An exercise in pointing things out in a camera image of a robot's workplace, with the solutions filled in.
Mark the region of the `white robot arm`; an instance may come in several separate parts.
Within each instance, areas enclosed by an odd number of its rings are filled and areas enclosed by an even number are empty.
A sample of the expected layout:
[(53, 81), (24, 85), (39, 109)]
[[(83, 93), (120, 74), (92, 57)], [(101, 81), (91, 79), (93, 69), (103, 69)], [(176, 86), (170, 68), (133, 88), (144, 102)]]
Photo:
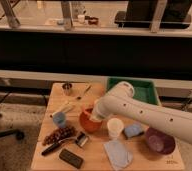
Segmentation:
[(90, 120), (101, 122), (119, 114), (192, 144), (192, 113), (153, 105), (133, 98), (131, 83), (121, 81), (95, 103)]

